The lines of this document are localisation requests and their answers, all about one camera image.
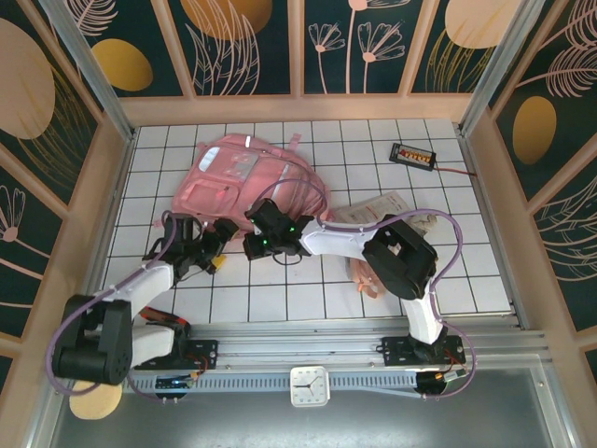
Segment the pink school backpack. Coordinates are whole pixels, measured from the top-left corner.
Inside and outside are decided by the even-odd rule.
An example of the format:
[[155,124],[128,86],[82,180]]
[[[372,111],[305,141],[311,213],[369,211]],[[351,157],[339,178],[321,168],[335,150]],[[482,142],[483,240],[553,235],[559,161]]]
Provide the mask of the pink school backpack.
[[297,153],[300,135],[286,148],[248,134],[232,133],[198,144],[199,155],[178,187],[170,207],[213,225],[228,218],[239,234],[251,232],[246,218],[259,196],[296,219],[330,216],[330,191],[309,163]]

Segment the clear ruler set package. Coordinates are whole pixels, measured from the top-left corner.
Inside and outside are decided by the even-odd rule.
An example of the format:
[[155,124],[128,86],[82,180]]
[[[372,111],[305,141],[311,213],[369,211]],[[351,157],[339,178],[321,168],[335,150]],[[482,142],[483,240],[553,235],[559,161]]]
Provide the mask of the clear ruler set package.
[[336,208],[333,217],[340,223],[371,224],[382,221],[386,215],[395,216],[409,210],[407,203],[393,190],[360,203]]

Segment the red black hand tool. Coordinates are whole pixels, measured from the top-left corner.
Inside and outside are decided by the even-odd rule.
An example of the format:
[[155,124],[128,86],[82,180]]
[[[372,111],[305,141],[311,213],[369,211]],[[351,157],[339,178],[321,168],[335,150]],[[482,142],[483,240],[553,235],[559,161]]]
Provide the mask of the red black hand tool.
[[190,330],[190,324],[182,317],[155,308],[143,308],[140,316],[150,324],[162,325],[174,330]]

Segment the peach fabric pouch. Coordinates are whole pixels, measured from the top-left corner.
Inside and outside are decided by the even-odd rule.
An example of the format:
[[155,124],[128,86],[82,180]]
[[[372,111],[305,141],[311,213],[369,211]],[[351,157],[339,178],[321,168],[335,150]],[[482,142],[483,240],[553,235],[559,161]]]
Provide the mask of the peach fabric pouch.
[[385,294],[385,286],[366,261],[348,258],[347,273],[357,290],[371,299],[379,299]]

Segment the white square clock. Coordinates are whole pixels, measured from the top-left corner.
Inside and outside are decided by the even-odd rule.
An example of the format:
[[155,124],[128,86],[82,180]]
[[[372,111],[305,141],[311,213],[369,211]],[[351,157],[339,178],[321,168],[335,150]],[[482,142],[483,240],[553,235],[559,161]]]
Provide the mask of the white square clock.
[[323,366],[298,366],[290,371],[290,402],[295,408],[326,406],[330,400],[329,373]]

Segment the black power board red connectors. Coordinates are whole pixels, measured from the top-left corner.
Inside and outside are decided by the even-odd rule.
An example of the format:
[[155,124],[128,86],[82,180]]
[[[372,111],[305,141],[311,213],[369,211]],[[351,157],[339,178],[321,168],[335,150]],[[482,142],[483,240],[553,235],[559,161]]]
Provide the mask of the black power board red connectors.
[[437,154],[431,150],[393,143],[389,161],[432,172],[437,165]]

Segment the yellow round sponge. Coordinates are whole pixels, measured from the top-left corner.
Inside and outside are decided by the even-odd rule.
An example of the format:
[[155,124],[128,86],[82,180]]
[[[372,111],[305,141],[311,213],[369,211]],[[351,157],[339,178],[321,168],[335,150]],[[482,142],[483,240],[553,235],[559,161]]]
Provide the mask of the yellow round sponge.
[[69,408],[73,415],[82,420],[99,420],[106,418],[119,405],[123,395],[122,385],[100,384],[91,392],[71,396]]

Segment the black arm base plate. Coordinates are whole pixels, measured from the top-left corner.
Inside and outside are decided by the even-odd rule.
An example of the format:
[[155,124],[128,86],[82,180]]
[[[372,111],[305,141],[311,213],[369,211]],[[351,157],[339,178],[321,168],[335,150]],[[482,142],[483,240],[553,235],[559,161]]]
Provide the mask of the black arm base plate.
[[429,345],[410,336],[384,337],[376,347],[386,367],[426,367],[466,364],[465,349],[459,336],[440,337]]
[[136,366],[137,371],[214,370],[218,355],[217,340],[187,340],[176,344],[172,353]]

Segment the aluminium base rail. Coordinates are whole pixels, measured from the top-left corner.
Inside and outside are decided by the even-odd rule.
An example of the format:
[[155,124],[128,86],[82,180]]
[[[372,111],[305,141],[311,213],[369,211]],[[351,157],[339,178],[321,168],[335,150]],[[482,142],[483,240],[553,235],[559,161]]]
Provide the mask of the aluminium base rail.
[[[451,324],[472,342],[480,369],[550,363],[547,338],[523,330],[513,316],[457,317]],[[331,371],[379,370],[383,337],[405,336],[407,319],[357,318],[195,325],[193,339],[217,340],[216,372],[279,372],[298,365]]]

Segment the wall panel three pink flowers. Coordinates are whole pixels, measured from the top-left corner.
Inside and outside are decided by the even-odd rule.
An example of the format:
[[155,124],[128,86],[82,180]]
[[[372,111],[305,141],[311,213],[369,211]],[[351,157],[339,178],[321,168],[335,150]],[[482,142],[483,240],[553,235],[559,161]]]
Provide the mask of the wall panel three pink flowers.
[[396,93],[423,0],[305,0],[304,92]]

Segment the wall panel orange circle leaves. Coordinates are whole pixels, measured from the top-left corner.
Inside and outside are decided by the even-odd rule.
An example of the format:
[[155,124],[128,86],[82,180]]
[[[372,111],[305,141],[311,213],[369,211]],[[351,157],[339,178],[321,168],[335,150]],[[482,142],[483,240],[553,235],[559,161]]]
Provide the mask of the wall panel orange circle leaves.
[[165,0],[197,96],[291,93],[288,0]]

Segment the wall panel yellow oval feather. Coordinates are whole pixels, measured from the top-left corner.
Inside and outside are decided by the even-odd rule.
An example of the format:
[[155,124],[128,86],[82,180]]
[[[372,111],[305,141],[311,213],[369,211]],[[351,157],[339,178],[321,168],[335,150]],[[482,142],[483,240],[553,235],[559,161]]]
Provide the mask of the wall panel yellow oval feather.
[[190,98],[170,6],[178,0],[64,0],[119,98]]
[[597,133],[597,0],[566,0],[495,123],[527,200]]

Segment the aluminium corner post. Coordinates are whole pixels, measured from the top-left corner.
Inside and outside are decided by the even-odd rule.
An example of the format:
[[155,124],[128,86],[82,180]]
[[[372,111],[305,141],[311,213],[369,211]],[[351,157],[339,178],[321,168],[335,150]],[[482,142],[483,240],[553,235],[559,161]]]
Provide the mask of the aluminium corner post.
[[530,34],[535,24],[539,21],[546,1],[521,0],[504,36],[481,74],[479,83],[472,94],[470,104],[461,121],[458,123],[458,137],[467,137],[475,128],[500,82],[506,76],[508,68],[521,53],[528,34]]
[[116,0],[37,0],[50,29],[63,43],[93,92],[127,143],[132,141],[134,128],[126,118],[118,97],[103,69],[91,51],[88,37],[100,37],[118,15]]

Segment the wall panel peach circle strands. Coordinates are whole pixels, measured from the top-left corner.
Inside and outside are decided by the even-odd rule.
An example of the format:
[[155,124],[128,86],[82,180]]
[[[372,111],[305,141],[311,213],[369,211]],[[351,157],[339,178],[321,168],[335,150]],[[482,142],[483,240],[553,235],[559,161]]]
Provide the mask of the wall panel peach circle strands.
[[18,0],[0,0],[0,160],[68,207],[99,125]]
[[439,0],[412,83],[414,94],[477,87],[521,0]]

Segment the wall panel pink leaf lines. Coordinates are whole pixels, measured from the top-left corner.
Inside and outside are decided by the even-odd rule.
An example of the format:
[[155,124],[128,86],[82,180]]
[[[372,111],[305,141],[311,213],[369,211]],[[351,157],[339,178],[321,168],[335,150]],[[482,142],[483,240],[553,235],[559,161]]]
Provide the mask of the wall panel pink leaf lines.
[[597,326],[597,158],[534,220],[575,330]]

